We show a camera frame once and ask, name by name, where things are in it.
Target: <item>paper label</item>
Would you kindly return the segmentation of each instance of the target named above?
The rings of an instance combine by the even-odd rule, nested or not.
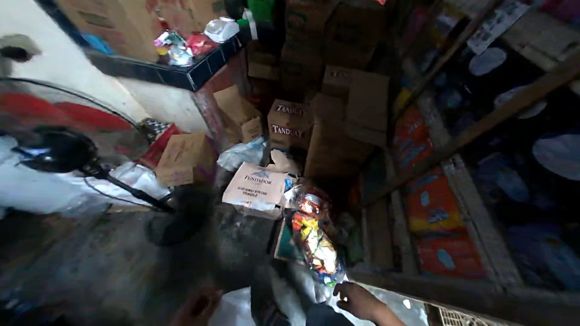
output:
[[[477,55],[482,54],[488,46],[508,30],[530,6],[519,1],[508,0],[495,10],[493,16],[484,21],[479,30],[467,40],[469,48]]]

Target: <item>wooden plank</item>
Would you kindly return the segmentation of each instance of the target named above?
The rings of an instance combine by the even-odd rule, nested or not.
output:
[[[394,267],[393,241],[392,230],[387,218],[389,211],[387,199],[379,200],[366,207],[365,210],[369,264],[392,270]]]
[[[530,291],[506,294],[497,291],[488,282],[408,276],[403,273],[377,275],[356,271],[349,273],[349,277],[357,282],[492,321],[503,320],[528,326],[576,326],[580,320],[578,294],[533,295]]]
[[[438,165],[441,161],[451,157],[462,147],[471,143],[473,140],[490,131],[493,127],[501,124],[510,117],[525,110],[530,105],[540,99],[543,99],[554,89],[572,81],[580,73],[580,52],[570,56],[566,61],[560,63],[556,68],[549,71],[544,76],[538,78],[530,86],[515,95],[511,100],[500,106],[492,113],[486,115],[483,119],[467,127],[459,136],[451,139],[445,146],[436,150],[426,160],[415,165],[409,172],[398,175],[383,190],[369,198],[365,204],[371,204],[388,194],[393,190],[406,184],[409,180],[423,175],[429,169]]]
[[[451,136],[435,107],[434,94],[425,91],[417,101],[419,111],[429,128],[433,146],[444,146]],[[500,287],[523,286],[520,273],[512,261],[508,247],[493,223],[493,219],[479,195],[473,179],[459,154],[442,162],[449,187],[458,200],[463,221],[488,278]]]
[[[385,150],[385,161],[387,164],[387,176],[393,176],[395,173],[393,157],[387,150]],[[391,207],[394,219],[394,236],[398,237],[398,244],[401,250],[403,273],[408,275],[417,275],[419,273],[419,269],[416,253],[413,248],[413,244],[411,243],[411,233],[409,232],[407,218],[405,217],[403,199],[401,198],[401,193],[398,190],[391,193]]]
[[[425,75],[425,77],[421,80],[419,85],[417,85],[413,89],[413,94],[407,100],[404,108],[399,111],[394,119],[392,120],[391,125],[394,125],[396,121],[405,113],[405,110],[412,105],[415,100],[421,95],[421,93],[425,90],[425,87],[431,82],[431,80],[439,73],[441,68],[451,59],[451,57],[463,46],[465,42],[472,36],[472,34],[479,28],[482,22],[485,20],[487,15],[492,12],[497,5],[499,5],[502,0],[488,0],[487,4],[480,13],[472,19],[469,24],[465,27],[463,32],[457,37],[455,42],[447,49],[447,51],[437,60],[435,66]]]

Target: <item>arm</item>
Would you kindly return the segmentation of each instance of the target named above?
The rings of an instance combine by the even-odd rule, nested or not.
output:
[[[340,301],[336,305],[357,318],[370,320],[378,326],[405,326],[387,304],[358,284],[337,284],[334,295],[340,295]]]

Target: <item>candy wrapper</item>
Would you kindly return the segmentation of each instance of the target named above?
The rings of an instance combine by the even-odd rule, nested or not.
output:
[[[153,45],[158,48],[168,50],[172,66],[187,67],[193,63],[193,52],[187,42],[176,31],[165,31],[153,41]]]
[[[317,279],[330,287],[345,276],[342,257],[330,240],[335,229],[330,218],[330,200],[321,190],[302,184],[295,187],[297,211],[292,214],[294,242]]]

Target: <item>black tiled counter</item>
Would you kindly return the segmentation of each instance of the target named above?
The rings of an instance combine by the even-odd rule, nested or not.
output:
[[[250,38],[243,31],[205,56],[195,58],[189,67],[166,66],[123,56],[109,56],[102,52],[86,49],[86,55],[103,74],[113,77],[134,78],[183,88],[199,90],[227,61],[241,51]]]

